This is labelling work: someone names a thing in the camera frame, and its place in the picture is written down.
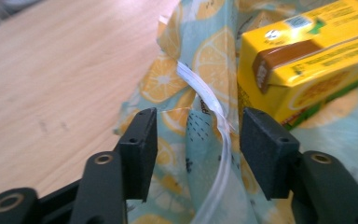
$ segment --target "yellow juice box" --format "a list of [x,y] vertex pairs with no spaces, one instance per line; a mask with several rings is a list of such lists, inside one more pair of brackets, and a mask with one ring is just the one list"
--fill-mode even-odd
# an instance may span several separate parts
[[244,33],[239,110],[254,107],[290,129],[358,86],[358,1],[340,0]]

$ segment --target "lemon slice print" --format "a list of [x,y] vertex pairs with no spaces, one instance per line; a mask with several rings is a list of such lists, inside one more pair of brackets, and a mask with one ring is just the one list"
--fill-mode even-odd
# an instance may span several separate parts
[[139,112],[139,109],[134,109],[119,125],[117,134],[124,134],[130,126],[133,118]]
[[145,223],[154,223],[154,224],[171,224],[171,222],[161,216],[154,214],[147,214],[141,217],[136,218],[132,224],[145,224]]
[[234,4],[235,7],[238,9],[239,12],[244,11],[251,11],[254,9],[260,8],[260,6],[265,5],[266,3],[273,2],[272,0],[235,0]]
[[161,52],[140,83],[141,95],[152,103],[162,103],[187,86],[176,74],[177,61]]
[[190,210],[191,208],[185,207],[183,197],[184,194],[188,194],[188,189],[183,189],[182,186],[183,184],[172,175],[165,175],[161,179],[153,175],[149,190],[150,200],[160,208],[174,213]]
[[161,113],[162,121],[173,132],[185,136],[188,108],[196,93],[193,89],[186,91],[178,100],[174,110]]
[[237,98],[235,40],[231,30],[224,27],[206,39],[198,48],[193,71],[213,90],[217,99],[228,103]]
[[290,192],[288,199],[276,200],[275,207],[268,212],[268,222],[277,224],[296,223],[291,209],[293,192]]
[[197,19],[205,20],[214,16],[225,4],[225,0],[199,0],[196,1],[199,7]]
[[156,163],[159,165],[176,164],[175,155],[170,144],[160,137],[158,138],[158,155]]
[[321,127],[338,119],[347,117],[358,106],[358,90],[350,91],[343,97],[330,102],[310,119],[302,122],[299,127],[310,129]]
[[258,192],[258,185],[257,181],[255,180],[255,176],[252,173],[251,167],[249,166],[246,159],[243,155],[240,156],[241,158],[241,177],[243,185],[245,186],[246,190],[250,194],[256,194]]
[[180,56],[180,22],[182,20],[182,11],[182,5],[179,4],[158,40],[159,46],[174,59],[178,59]]

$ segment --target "lemon pattern cloth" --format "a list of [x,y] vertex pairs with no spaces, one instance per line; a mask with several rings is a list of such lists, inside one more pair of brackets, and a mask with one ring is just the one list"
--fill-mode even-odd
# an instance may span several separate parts
[[[158,109],[158,156],[147,203],[127,202],[130,223],[190,223],[202,206],[210,206],[203,203],[221,162],[222,137],[214,114],[176,74],[178,61],[208,84],[231,126],[227,187],[207,223],[295,223],[290,199],[267,201],[240,154],[238,52],[243,32],[331,2],[180,2],[158,39],[161,53],[123,103],[115,127],[115,133],[123,134],[137,112]],[[302,143],[301,150],[318,148],[338,157],[358,181],[358,90],[328,105],[293,134]]]

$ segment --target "white plastic strip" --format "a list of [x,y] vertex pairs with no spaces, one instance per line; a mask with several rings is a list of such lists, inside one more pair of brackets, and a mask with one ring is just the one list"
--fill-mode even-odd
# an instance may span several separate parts
[[197,92],[203,102],[205,102],[209,109],[215,113],[217,117],[217,129],[222,134],[223,138],[222,157],[216,179],[214,180],[208,195],[202,203],[200,210],[192,220],[192,223],[208,224],[211,223],[214,211],[223,197],[231,169],[231,139],[229,137],[230,126],[224,115],[223,108],[213,91],[197,74],[192,72],[188,67],[180,62],[178,62],[177,74]]

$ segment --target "wooden table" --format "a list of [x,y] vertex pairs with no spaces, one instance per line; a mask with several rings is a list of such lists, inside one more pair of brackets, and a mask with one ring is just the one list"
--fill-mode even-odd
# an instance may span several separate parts
[[178,0],[46,0],[0,25],[0,192],[44,196],[112,150],[120,105]]

